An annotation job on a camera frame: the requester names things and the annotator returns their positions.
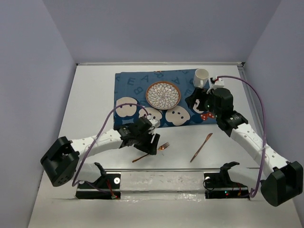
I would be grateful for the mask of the white mug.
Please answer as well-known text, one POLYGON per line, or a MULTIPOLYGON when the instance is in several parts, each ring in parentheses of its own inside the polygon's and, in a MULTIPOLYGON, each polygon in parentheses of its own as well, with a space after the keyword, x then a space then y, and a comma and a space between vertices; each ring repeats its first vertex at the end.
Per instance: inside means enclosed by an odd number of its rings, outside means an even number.
POLYGON ((209 81, 209 72, 206 69, 196 69, 193 78, 194 87, 203 88, 209 81))

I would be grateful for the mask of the blue cartoon placemat cloth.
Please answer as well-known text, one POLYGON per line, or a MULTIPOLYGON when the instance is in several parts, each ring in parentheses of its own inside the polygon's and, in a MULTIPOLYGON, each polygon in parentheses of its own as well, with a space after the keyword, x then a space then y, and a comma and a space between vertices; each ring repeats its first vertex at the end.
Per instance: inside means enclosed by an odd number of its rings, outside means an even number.
POLYGON ((160 70, 153 72, 121 72, 115 74, 114 106, 137 103, 144 106, 149 116, 160 121, 160 127, 175 127, 198 124, 215 124, 215 116, 210 112, 189 109, 185 98, 194 92, 195 69, 160 70), (148 88, 157 82, 169 82, 180 90, 180 102, 170 112, 153 108, 146 99, 148 88))

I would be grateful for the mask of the copper fork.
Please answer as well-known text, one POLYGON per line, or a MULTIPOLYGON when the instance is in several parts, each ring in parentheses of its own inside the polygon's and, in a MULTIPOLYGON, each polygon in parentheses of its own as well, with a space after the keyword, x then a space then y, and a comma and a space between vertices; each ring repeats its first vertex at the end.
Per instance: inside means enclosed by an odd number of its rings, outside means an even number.
MULTIPOLYGON (((158 151, 163 151, 163 150, 165 150, 166 148, 168 148, 169 146, 170 146, 169 142, 166 142, 165 144, 161 145, 157 150, 158 150, 158 151)), ((139 161, 140 159, 142 159, 142 158, 144 158, 144 157, 146 157, 146 156, 149 156, 149 155, 148 155, 148 154, 143 155, 143 156, 141 156, 141 157, 139 157, 139 158, 133 160, 132 163, 137 162, 137 161, 139 161)))

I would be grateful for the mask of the floral patterned plate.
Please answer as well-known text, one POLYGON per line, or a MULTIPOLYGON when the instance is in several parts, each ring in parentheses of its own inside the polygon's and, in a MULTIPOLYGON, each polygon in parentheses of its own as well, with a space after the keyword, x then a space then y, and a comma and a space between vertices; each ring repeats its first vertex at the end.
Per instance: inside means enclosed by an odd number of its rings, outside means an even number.
POLYGON ((173 83, 159 81, 148 87, 145 98, 151 107, 158 110, 169 110, 180 102, 181 93, 173 83))

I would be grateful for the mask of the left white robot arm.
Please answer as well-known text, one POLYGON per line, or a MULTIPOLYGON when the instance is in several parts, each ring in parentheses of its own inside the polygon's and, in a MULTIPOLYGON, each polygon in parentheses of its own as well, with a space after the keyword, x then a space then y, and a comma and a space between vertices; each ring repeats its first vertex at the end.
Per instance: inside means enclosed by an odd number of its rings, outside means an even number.
POLYGON ((155 130, 159 126, 160 121, 141 117, 135 123, 127 123, 83 139, 68 140, 63 136, 52 144, 40 163, 54 187, 72 180, 74 183, 87 181, 99 188, 105 183, 106 172, 97 162, 86 163, 86 158, 129 146, 155 155, 160 138, 155 130))

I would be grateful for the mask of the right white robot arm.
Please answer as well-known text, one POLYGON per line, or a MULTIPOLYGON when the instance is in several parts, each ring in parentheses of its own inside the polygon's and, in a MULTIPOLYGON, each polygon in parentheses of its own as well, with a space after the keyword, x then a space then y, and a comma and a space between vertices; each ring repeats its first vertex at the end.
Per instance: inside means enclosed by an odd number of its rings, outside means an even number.
POLYGON ((259 165, 256 179, 248 181, 250 197, 261 192, 264 199, 272 206, 302 194, 304 169, 299 162, 290 162, 275 152, 265 139, 254 132, 248 120, 233 106, 233 95, 226 88, 207 91, 195 88, 192 95, 185 99, 188 108, 198 105, 199 111, 207 111, 216 118, 218 127, 228 137, 237 142, 259 165))

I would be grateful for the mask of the copper knife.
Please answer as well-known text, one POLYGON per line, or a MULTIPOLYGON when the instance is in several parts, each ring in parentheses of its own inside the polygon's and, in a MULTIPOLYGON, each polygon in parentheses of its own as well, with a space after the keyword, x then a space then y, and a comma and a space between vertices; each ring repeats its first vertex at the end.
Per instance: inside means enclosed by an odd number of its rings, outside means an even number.
POLYGON ((193 157, 191 158, 190 162, 193 162, 193 160, 198 156, 199 152, 201 151, 201 149, 204 147, 204 145, 207 143, 207 141, 210 139, 210 137, 213 135, 213 133, 209 133, 206 138, 205 141, 203 142, 203 144, 199 147, 199 149, 195 152, 195 154, 193 155, 193 157))

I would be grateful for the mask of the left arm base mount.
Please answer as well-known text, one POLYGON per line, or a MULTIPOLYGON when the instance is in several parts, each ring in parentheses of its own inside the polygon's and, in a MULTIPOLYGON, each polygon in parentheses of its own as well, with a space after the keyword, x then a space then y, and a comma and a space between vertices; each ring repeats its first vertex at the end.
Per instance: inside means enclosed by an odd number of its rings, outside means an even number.
POLYGON ((106 172, 106 177, 107 179, 101 177, 94 183, 80 182, 75 197, 80 200, 119 200, 121 173, 106 172))

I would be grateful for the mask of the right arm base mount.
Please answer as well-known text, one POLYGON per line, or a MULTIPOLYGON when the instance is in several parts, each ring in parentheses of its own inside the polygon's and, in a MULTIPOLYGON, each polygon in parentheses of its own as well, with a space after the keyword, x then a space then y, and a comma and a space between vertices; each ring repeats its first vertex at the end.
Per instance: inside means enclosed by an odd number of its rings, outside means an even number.
POLYGON ((233 182, 224 180, 220 173, 206 173, 203 181, 205 189, 205 198, 212 199, 249 199, 248 187, 233 182))

